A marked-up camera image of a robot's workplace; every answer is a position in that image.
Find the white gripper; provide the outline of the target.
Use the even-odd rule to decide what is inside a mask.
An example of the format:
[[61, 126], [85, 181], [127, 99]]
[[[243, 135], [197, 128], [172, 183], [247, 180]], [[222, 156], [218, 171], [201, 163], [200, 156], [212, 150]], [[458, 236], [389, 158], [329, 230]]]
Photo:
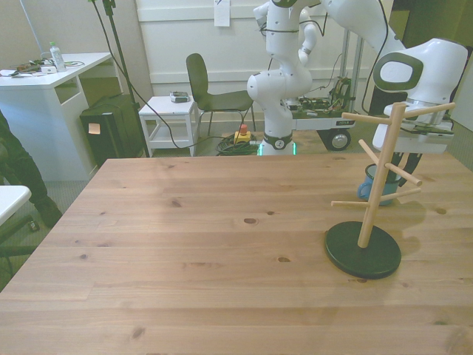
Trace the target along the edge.
[[[399, 165], [403, 157], [402, 152], [410, 153], [406, 161], [406, 172], [412, 174], [423, 153], [442, 154], [454, 137], [453, 123], [444, 118], [445, 114], [444, 110], [403, 119], [392, 164]], [[392, 172], [392, 181], [396, 178], [397, 174]]]

